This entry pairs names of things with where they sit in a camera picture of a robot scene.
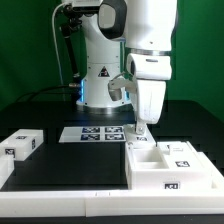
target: white cube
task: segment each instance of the white cube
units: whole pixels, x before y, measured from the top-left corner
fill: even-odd
[[[20,129],[0,143],[0,156],[12,155],[24,161],[43,143],[43,130]]]
[[[3,155],[0,157],[0,189],[5,184],[12,171],[14,170],[14,161],[12,155]]]

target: black square label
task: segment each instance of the black square label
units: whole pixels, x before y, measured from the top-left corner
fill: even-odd
[[[36,141],[35,141],[35,139],[33,139],[33,141],[32,141],[32,149],[35,149],[36,148]]]
[[[177,189],[180,189],[180,184],[179,183],[164,183],[164,189],[177,190]]]
[[[27,138],[27,136],[17,136],[16,137],[16,139],[20,139],[20,140],[24,140],[24,139],[26,139]]]
[[[148,139],[146,137],[137,137],[138,141],[147,141]]]
[[[190,164],[187,161],[176,161],[178,167],[190,167]]]
[[[82,129],[82,133],[99,133],[99,127],[86,127]]]
[[[13,158],[16,157],[15,149],[5,149],[5,154],[6,155],[13,155]]]
[[[124,140],[123,134],[106,134],[105,140],[107,141],[122,141]]]
[[[81,141],[99,141],[100,135],[91,134],[91,135],[81,135]]]
[[[106,133],[121,133],[123,132],[122,127],[105,127]]]

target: warning label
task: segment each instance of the warning label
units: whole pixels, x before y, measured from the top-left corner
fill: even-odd
[[[100,74],[98,75],[98,77],[110,77],[106,67],[104,66],[100,72]]]

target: green wall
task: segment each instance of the green wall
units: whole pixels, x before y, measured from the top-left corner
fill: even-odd
[[[60,0],[2,1],[0,8],[0,109],[20,95],[59,85],[51,15]],[[173,39],[173,76],[168,99],[199,102],[224,121],[224,1],[179,0],[179,27]],[[72,73],[57,32],[65,83]],[[73,36],[78,67],[85,73],[83,35]],[[38,100],[61,100],[40,96]]]

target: black table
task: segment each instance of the black table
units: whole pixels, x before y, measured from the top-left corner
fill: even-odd
[[[43,129],[44,144],[15,171],[1,191],[127,189],[124,143],[59,144],[63,127],[134,123],[133,112],[94,115],[66,102],[11,104],[0,112],[0,141],[18,129]],[[158,124],[149,126],[156,141],[190,141],[223,174],[224,124],[192,101],[166,101]],[[0,223],[223,223],[224,215],[71,217],[0,219]]]

